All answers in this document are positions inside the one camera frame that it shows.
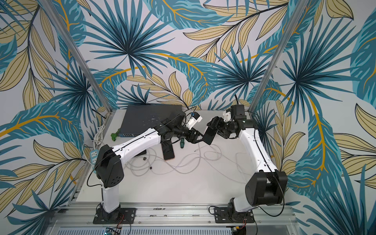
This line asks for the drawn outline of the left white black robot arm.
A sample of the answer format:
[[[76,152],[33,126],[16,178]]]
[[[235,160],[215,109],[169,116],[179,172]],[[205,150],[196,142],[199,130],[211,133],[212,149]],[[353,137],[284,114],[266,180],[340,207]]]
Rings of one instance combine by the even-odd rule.
[[[125,165],[137,154],[171,140],[173,137],[186,139],[192,144],[199,142],[202,134],[194,129],[202,117],[194,112],[186,124],[185,115],[178,115],[172,120],[166,119],[139,136],[117,146],[103,145],[99,149],[94,170],[101,181],[101,209],[105,215],[117,215],[120,210],[119,184],[124,178]]]

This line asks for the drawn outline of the pink-edged black phone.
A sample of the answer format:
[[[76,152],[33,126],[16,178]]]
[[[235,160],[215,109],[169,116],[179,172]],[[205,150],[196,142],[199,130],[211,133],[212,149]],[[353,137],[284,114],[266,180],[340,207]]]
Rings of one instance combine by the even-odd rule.
[[[163,152],[163,159],[165,161],[169,161],[175,158],[171,139],[163,141],[161,143],[161,146],[162,146],[162,152]]]

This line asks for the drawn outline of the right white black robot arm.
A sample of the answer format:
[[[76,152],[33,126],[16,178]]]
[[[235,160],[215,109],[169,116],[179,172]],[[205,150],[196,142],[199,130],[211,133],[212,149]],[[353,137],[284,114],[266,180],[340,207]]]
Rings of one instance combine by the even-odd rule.
[[[254,208],[285,204],[287,174],[278,170],[266,152],[254,120],[248,118],[243,105],[233,105],[222,117],[214,117],[207,123],[204,142],[210,145],[216,135],[229,139],[234,134],[251,157],[253,175],[245,186],[242,196],[228,203],[231,220],[245,218]]]

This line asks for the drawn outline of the white-edged black phone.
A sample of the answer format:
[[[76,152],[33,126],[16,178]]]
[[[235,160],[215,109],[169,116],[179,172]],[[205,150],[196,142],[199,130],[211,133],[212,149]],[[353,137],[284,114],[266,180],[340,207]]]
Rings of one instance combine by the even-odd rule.
[[[207,145],[211,145],[216,134],[217,134],[217,129],[207,127],[207,129],[206,129],[206,131],[205,131],[205,133],[202,137],[202,141],[204,143],[206,143]]]

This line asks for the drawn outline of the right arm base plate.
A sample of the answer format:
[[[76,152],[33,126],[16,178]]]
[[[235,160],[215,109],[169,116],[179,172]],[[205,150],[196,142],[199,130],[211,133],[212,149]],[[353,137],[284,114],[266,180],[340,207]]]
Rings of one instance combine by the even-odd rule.
[[[226,207],[214,207],[211,214],[217,224],[250,224],[255,222],[251,211],[236,212]]]

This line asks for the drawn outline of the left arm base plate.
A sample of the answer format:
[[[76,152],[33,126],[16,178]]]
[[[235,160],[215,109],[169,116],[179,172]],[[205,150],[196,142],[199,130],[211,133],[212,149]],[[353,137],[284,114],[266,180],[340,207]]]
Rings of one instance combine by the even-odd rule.
[[[136,208],[118,207],[113,212],[106,212],[102,208],[96,209],[93,224],[133,224]]]

